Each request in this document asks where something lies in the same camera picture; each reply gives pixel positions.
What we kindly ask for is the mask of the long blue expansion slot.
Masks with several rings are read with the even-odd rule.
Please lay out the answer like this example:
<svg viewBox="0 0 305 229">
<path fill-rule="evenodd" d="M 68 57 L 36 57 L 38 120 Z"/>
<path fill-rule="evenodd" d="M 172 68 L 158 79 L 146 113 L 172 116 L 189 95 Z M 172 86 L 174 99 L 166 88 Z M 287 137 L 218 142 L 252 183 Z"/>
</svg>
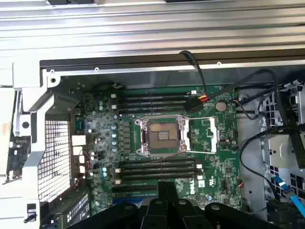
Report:
<svg viewBox="0 0 305 229">
<path fill-rule="evenodd" d="M 113 198 L 112 204 L 120 204 L 120 203 L 133 203 L 138 204 L 141 203 L 145 199 L 149 199 L 152 197 L 139 197 L 139 198 Z"/>
</svg>

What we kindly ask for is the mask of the long black expansion slot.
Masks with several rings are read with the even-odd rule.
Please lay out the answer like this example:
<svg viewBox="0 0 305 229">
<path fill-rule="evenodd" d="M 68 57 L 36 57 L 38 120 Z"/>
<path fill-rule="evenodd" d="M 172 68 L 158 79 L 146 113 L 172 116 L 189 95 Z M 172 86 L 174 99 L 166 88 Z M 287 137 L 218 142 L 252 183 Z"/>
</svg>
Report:
<svg viewBox="0 0 305 229">
<path fill-rule="evenodd" d="M 113 193 L 132 192 L 132 191 L 145 191 L 145 190 L 156 190 L 157 186 L 132 186 L 132 187 L 112 187 Z"/>
</svg>

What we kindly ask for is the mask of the green motherboard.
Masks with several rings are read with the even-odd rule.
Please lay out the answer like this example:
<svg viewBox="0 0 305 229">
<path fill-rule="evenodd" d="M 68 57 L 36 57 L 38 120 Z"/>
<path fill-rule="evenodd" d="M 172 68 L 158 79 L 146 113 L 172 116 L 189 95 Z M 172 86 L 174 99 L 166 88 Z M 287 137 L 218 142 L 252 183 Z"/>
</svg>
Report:
<svg viewBox="0 0 305 229">
<path fill-rule="evenodd" d="M 133 103 L 133 104 L 173 104 L 183 103 L 183 107 L 158 107 L 138 109 L 177 109 L 184 112 L 150 113 L 150 114 L 120 114 L 117 109 L 121 94 L 169 94 L 188 93 L 188 97 L 152 97 L 152 98 L 187 98 L 186 101 Z M 129 98 L 126 100 L 152 99 L 149 97 Z M 115 204 L 113 198 L 139 198 L 156 197 L 156 190 L 132 191 L 113 193 L 112 187 L 132 186 L 158 186 L 161 181 L 169 181 L 175 184 L 179 198 L 188 198 L 196 201 L 200 208 L 204 208 L 211 202 L 231 204 L 239 207 L 240 195 L 232 194 L 231 190 L 240 176 L 238 130 L 236 120 L 236 107 L 232 101 L 235 92 L 226 92 L 223 95 L 205 100 L 204 89 L 201 86 L 174 86 L 148 89 L 107 89 L 88 91 L 84 94 L 80 103 L 71 114 L 74 129 L 73 139 L 83 137 L 84 145 L 75 145 L 74 154 L 80 158 L 80 164 L 86 171 L 90 190 L 91 213 L 96 214 Z M 215 104 L 219 101 L 227 103 L 224 112 L 218 112 Z M 190 124 L 189 137 L 191 149 L 182 155 L 169 157 L 145 157 L 135 152 L 135 126 L 134 121 L 155 115 L 182 115 L 187 118 L 216 117 L 216 127 L 219 131 L 216 154 L 191 153 L 189 151 L 210 152 L 212 136 L 209 129 L 209 120 L 188 120 Z M 140 165 L 120 166 L 121 161 L 132 160 L 156 160 L 172 158 L 198 158 L 199 163 L 171 162 Z M 122 184 L 114 184 L 115 179 L 121 179 L 117 173 L 121 167 L 156 167 L 196 165 L 200 175 L 194 178 L 174 178 L 168 180 L 126 181 Z M 135 170 L 135 171 L 177 171 L 173 170 Z"/>
</svg>

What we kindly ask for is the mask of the CPU socket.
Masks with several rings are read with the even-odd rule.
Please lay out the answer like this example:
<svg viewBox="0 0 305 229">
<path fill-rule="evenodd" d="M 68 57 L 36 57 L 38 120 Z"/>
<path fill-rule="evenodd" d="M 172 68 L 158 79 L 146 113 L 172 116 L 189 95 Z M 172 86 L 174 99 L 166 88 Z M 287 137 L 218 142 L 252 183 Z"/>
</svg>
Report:
<svg viewBox="0 0 305 229">
<path fill-rule="evenodd" d="M 145 116 L 134 121 L 135 152 L 145 157 L 182 155 L 191 149 L 190 124 L 182 115 Z"/>
</svg>

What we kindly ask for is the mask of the grey metal disk bay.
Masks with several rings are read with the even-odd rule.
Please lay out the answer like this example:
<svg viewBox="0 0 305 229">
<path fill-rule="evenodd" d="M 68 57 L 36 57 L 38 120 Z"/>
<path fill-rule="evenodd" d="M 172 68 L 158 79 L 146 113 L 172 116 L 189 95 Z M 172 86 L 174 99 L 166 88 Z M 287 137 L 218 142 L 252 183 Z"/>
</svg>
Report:
<svg viewBox="0 0 305 229">
<path fill-rule="evenodd" d="M 283 104 L 287 117 L 296 125 L 305 124 L 305 83 L 285 85 Z M 266 139 L 270 173 L 279 176 L 305 204 L 305 130 L 296 134 L 273 134 Z"/>
</svg>

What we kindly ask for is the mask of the open grey PC case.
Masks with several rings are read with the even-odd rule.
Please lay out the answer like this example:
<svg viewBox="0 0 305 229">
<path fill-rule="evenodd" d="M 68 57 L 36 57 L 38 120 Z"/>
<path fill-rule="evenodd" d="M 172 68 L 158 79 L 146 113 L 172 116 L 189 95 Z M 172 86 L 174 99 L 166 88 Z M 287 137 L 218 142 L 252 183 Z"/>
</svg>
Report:
<svg viewBox="0 0 305 229">
<path fill-rule="evenodd" d="M 283 228 L 305 229 L 305 204 L 284 180 L 271 175 L 266 147 L 269 135 L 300 136 L 305 130 L 305 124 L 296 125 L 286 116 L 289 108 L 282 99 L 285 85 L 305 83 L 305 61 L 239 62 L 232 66 L 218 62 L 211 67 L 201 55 L 182 51 L 176 56 L 58 60 L 43 63 L 40 69 L 48 78 L 47 93 L 54 95 L 45 114 L 46 150 L 38 166 L 40 208 L 70 190 L 89 190 L 86 171 L 73 150 L 75 145 L 83 146 L 84 139 L 73 139 L 71 121 L 86 92 L 201 86 L 206 101 L 235 92 L 232 103 L 236 107 L 240 176 L 231 193 L 240 195 L 241 204 L 222 204 Z M 199 207 L 196 201 L 186 199 Z"/>
</svg>

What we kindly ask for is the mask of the graphics card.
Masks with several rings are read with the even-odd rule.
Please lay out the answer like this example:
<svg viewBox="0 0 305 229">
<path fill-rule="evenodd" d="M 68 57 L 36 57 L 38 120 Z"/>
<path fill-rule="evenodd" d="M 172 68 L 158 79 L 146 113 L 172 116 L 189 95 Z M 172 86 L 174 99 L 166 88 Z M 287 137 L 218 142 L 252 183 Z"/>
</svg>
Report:
<svg viewBox="0 0 305 229">
<path fill-rule="evenodd" d="M 22 169 L 31 153 L 31 115 L 22 114 L 13 118 L 7 163 L 4 177 L 0 184 L 4 185 L 22 178 Z"/>
</svg>

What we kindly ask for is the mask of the white parts rack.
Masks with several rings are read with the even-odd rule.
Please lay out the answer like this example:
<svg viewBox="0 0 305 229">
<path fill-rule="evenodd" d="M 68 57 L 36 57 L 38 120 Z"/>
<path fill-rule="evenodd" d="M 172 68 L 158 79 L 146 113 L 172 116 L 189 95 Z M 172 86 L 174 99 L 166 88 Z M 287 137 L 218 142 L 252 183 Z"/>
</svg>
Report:
<svg viewBox="0 0 305 229">
<path fill-rule="evenodd" d="M 45 154 L 45 114 L 54 103 L 39 66 L 14 62 L 0 68 L 0 229 L 40 229 L 38 166 Z M 29 136 L 30 156 L 22 176 L 7 181 L 12 136 Z"/>
</svg>

